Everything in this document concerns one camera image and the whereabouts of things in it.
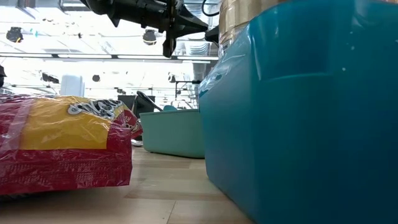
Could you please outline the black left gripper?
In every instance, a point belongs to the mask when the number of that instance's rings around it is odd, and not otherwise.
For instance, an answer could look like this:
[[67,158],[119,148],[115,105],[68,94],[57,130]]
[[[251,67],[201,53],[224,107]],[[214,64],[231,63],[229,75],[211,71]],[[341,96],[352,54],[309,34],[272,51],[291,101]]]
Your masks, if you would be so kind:
[[114,17],[139,24],[142,28],[153,27],[165,31],[163,56],[170,58],[176,48],[176,40],[185,35],[205,32],[205,40],[219,43],[219,26],[208,30],[208,24],[194,16],[184,4],[174,0],[117,0]]

